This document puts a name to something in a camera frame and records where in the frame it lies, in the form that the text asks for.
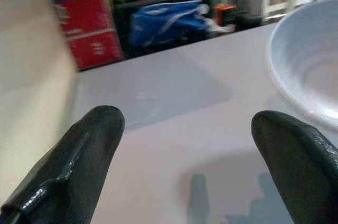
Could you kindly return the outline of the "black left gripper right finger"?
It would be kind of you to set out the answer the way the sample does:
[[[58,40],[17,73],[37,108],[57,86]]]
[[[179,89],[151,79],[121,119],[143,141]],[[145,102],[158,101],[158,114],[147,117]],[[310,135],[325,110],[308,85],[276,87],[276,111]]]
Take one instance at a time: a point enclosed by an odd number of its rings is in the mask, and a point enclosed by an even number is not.
[[[337,223],[337,148],[314,126],[273,110],[251,134],[294,223]]]

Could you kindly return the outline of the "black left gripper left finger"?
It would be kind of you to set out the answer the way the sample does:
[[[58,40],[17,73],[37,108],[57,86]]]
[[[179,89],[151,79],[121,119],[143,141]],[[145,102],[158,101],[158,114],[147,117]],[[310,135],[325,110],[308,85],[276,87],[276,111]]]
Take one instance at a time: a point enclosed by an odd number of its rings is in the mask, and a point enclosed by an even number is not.
[[[87,112],[1,206],[1,223],[90,223],[124,128],[114,106]]]

